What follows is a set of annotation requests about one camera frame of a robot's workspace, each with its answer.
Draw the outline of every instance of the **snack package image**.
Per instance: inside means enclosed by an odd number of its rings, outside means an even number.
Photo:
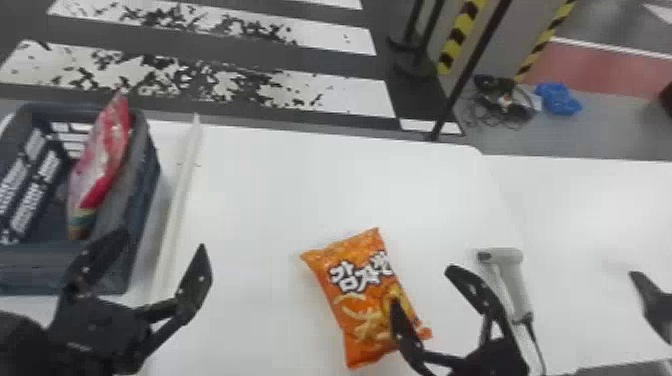
[[[355,369],[396,351],[390,335],[390,302],[398,299],[418,336],[432,332],[422,326],[390,267],[377,228],[301,255],[329,301],[343,330],[346,365]]]
[[[70,172],[67,201],[70,239],[88,235],[96,211],[121,167],[130,123],[128,100],[116,94],[98,115],[84,152]]]

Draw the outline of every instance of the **red floor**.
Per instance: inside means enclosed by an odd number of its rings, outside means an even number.
[[[524,82],[548,81],[578,91],[654,98],[672,82],[672,60],[549,43]]]

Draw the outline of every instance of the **orange snack bag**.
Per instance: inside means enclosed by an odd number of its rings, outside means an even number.
[[[377,228],[301,255],[322,286],[343,330],[345,362],[355,369],[396,351],[390,334],[390,302],[399,299],[418,336],[432,337],[422,326],[392,271]]]

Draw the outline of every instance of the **white table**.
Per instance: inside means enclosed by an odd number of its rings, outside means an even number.
[[[580,367],[672,358],[642,315],[628,271],[672,291],[672,164],[594,159],[487,157],[523,232],[527,254],[546,256],[566,287],[526,275],[533,301],[565,310]],[[550,305],[536,304],[542,318]],[[542,343],[549,352],[551,343]]]
[[[456,263],[496,285],[473,250],[523,245],[471,147],[224,126],[204,131],[180,220],[174,253],[161,254],[172,262],[158,271],[158,295],[174,292],[199,243],[214,285],[196,318],[146,364],[149,375],[347,374],[341,332],[299,254],[374,226],[434,330],[427,347],[465,354],[476,346],[480,316],[444,269]],[[556,319],[541,316],[539,335],[567,348]],[[554,373],[576,370],[571,357],[547,357]],[[413,371],[393,353],[355,373]]]

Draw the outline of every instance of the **painted floor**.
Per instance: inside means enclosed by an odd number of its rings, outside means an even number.
[[[0,37],[0,96],[100,102],[124,90],[152,110],[389,130],[433,120],[444,100],[438,81],[391,73],[373,3],[4,4],[32,22]]]
[[[672,1],[578,1],[525,83],[655,98],[672,82]]]

